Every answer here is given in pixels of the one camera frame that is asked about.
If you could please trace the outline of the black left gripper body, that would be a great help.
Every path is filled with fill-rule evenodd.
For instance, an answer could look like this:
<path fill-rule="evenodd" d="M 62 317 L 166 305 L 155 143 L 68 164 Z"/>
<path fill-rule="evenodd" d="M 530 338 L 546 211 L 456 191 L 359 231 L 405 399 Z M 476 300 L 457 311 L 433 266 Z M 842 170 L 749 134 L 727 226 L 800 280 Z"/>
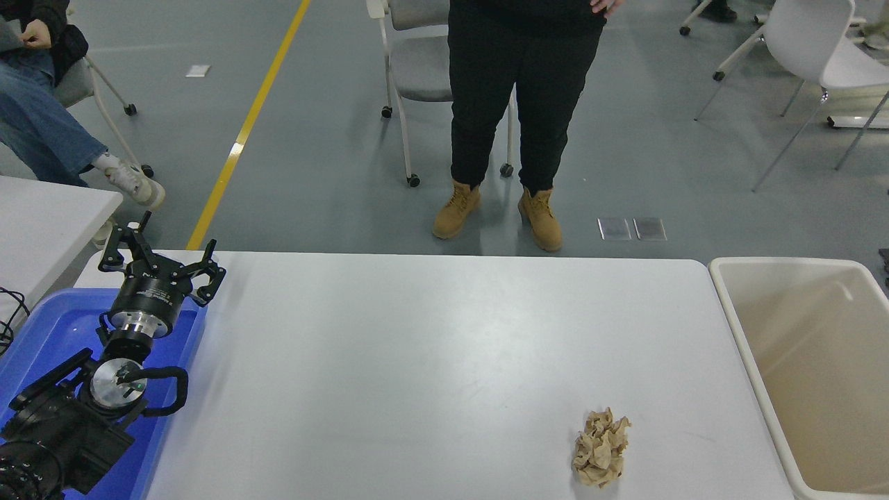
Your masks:
<path fill-rule="evenodd" d="M 109 317 L 112 323 L 123 324 L 128 314 L 143 313 L 164 324 L 173 324 L 187 295 L 184 279 L 172 281 L 145 272 L 124 272 L 124 282 L 109 310 Z"/>

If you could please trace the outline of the seated person's hand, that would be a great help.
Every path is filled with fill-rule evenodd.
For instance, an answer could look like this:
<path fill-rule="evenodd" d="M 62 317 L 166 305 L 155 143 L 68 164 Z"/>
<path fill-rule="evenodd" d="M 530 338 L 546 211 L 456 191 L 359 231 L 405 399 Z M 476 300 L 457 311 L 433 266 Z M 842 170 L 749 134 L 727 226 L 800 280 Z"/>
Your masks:
<path fill-rule="evenodd" d="M 48 26 L 41 19 L 33 19 L 20 35 L 23 47 L 28 49 L 50 49 L 53 46 L 53 38 Z"/>

